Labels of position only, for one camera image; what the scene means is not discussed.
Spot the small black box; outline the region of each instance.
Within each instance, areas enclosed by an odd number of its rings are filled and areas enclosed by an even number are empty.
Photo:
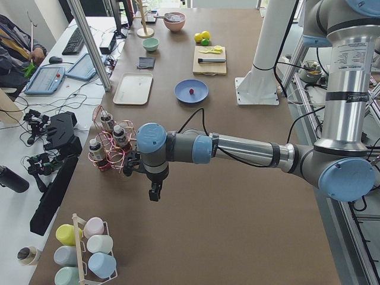
[[[102,43],[100,44],[100,52],[102,55],[110,55],[113,47],[116,44],[116,34],[106,33],[103,36]]]

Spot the keyboard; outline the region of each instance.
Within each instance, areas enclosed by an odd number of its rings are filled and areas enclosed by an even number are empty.
[[[64,51],[62,52],[63,55],[77,55],[80,53],[82,47],[83,47],[84,41],[81,35],[81,32],[79,31],[79,28],[76,28],[73,34],[71,35],[67,45],[65,46]]]

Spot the blue plate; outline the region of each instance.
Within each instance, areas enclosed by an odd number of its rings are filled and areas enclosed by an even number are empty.
[[[196,79],[183,80],[174,88],[177,99],[184,103],[195,104],[203,101],[208,95],[208,87]]]

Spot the lemon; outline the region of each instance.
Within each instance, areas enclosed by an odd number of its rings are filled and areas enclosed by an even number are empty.
[[[203,39],[202,34],[196,33],[196,34],[194,35],[194,40],[195,40],[197,43],[200,43],[202,39]]]
[[[202,35],[202,38],[203,39],[210,39],[211,38],[211,35],[210,35],[210,32],[209,31],[203,31],[202,33],[201,33],[201,35]]]
[[[203,45],[203,46],[208,46],[209,44],[210,44],[209,39],[202,39],[202,40],[201,40],[201,45]]]

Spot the gray jacket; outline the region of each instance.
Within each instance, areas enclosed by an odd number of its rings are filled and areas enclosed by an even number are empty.
[[[31,37],[11,22],[7,17],[0,15],[0,27],[6,30],[13,39],[30,52]],[[25,85],[28,81],[24,77],[23,69],[29,66],[29,61],[15,50],[2,42],[0,37],[0,87],[14,87]],[[46,49],[36,40],[33,41],[33,49],[42,48],[46,55]]]

